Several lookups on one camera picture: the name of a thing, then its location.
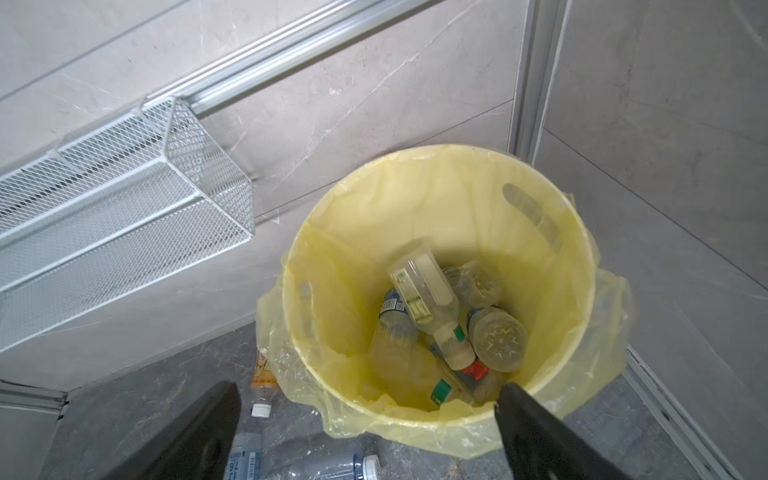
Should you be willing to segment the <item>amber tea bottle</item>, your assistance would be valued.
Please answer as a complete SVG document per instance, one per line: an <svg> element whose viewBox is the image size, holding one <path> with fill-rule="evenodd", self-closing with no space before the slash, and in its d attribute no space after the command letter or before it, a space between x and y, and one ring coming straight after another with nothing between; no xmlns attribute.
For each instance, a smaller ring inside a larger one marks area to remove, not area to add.
<svg viewBox="0 0 768 480"><path fill-rule="evenodd" d="M272 403L280 388L270 368L266 355L259 350L251 381L252 417L267 419L271 415Z"/></svg>

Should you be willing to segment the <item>clear bottle green label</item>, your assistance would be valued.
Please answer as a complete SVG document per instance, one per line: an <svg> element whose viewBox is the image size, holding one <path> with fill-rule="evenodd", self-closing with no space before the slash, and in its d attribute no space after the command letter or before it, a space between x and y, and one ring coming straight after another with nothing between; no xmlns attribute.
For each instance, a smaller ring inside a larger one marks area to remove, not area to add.
<svg viewBox="0 0 768 480"><path fill-rule="evenodd" d="M459 301L431 249L412 243L387 269L415 326L431 336L454 371L470 367L476 355L460 325Z"/></svg>

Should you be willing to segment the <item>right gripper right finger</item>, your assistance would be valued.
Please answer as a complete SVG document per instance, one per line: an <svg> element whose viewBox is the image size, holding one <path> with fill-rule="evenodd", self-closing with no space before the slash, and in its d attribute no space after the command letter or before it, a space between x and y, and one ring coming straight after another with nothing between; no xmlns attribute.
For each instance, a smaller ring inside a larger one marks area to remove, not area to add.
<svg viewBox="0 0 768 480"><path fill-rule="evenodd" d="M494 416L515 479L626 479L515 383L502 387Z"/></svg>

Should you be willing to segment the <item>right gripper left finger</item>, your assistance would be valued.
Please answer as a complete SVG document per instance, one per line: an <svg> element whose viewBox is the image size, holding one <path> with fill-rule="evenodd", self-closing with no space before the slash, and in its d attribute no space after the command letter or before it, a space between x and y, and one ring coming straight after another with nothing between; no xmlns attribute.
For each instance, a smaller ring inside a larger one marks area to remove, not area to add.
<svg viewBox="0 0 768 480"><path fill-rule="evenodd" d="M235 383L221 381L215 384L106 477L223 478L241 407Z"/></svg>

